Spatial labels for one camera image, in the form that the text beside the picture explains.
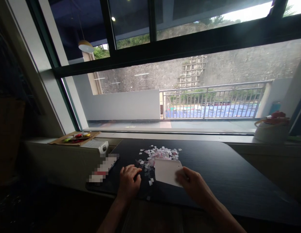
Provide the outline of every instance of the glass pane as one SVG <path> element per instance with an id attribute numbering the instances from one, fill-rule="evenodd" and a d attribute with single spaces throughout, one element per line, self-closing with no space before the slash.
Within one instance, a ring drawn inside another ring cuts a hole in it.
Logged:
<path id="1" fill-rule="evenodd" d="M 157 40 L 183 36 L 268 15 L 270 0 L 160 0 L 156 4 Z"/>
<path id="2" fill-rule="evenodd" d="M 84 40 L 94 47 L 95 59 L 110 56 L 99 0 L 49 0 L 49 4 L 69 64 L 84 61 L 79 49 Z"/>
<path id="3" fill-rule="evenodd" d="M 296 83 L 292 80 L 301 78 L 300 72 L 295 74 L 300 61 L 298 39 L 77 75 L 73 80 L 89 130 L 253 133 L 258 118 L 294 98 L 286 93 Z"/>
<path id="4" fill-rule="evenodd" d="M 117 49 L 149 43 L 147 0 L 110 0 Z"/>
<path id="5" fill-rule="evenodd" d="M 301 14 L 301 0 L 288 0 L 283 17 Z"/>

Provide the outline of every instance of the white bucket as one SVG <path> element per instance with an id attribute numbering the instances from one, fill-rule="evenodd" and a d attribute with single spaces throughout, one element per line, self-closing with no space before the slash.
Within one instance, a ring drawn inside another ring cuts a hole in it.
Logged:
<path id="1" fill-rule="evenodd" d="M 272 125 L 266 122 L 257 121 L 254 125 L 257 127 L 254 138 L 272 144 L 284 143 L 289 135 L 290 127 L 285 122 Z"/>

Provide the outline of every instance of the sky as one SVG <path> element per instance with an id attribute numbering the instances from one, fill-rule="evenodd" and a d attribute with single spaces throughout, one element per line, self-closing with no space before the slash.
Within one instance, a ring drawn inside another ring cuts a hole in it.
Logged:
<path id="1" fill-rule="evenodd" d="M 250 21 L 254 19 L 264 18 L 268 15 L 270 11 L 272 1 L 252 6 L 243 10 L 233 11 L 227 14 L 224 14 L 224 19 L 235 21 L 240 19 L 242 22 Z M 292 5 L 292 11 L 296 11 L 295 14 L 301 13 L 301 0 L 288 0 L 287 5 Z"/>

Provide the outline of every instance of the person's left hand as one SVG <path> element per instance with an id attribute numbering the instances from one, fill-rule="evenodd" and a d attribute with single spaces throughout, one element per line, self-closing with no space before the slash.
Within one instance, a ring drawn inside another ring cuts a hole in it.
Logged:
<path id="1" fill-rule="evenodd" d="M 134 167 L 133 164 L 122 167 L 120 171 L 120 185 L 117 194 L 117 198 L 120 201 L 128 204 L 133 200 L 133 198 L 135 198 L 140 189 L 141 175 L 137 176 L 135 182 L 133 178 L 140 171 L 142 171 L 142 169 Z"/>

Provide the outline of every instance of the black table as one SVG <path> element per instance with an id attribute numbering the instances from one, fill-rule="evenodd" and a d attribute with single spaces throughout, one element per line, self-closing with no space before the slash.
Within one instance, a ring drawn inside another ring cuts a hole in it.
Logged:
<path id="1" fill-rule="evenodd" d="M 148 155 L 139 155 L 139 152 L 140 149 L 149 149 L 151 145 L 177 150 L 181 148 L 179 160 L 182 165 L 199 172 L 217 199 L 232 214 L 301 226 L 301 206 L 298 202 L 221 142 L 124 139 L 112 151 L 112 154 L 119 154 L 120 158 L 105 181 L 100 186 L 87 183 L 87 189 L 116 195 L 120 169 L 129 164 L 136 165 L 136 159 L 146 160 Z M 200 208 L 183 188 L 156 181 L 149 186 L 149 178 L 144 175 L 143 170 L 137 198 L 146 200 L 150 197 L 153 202 Z"/>

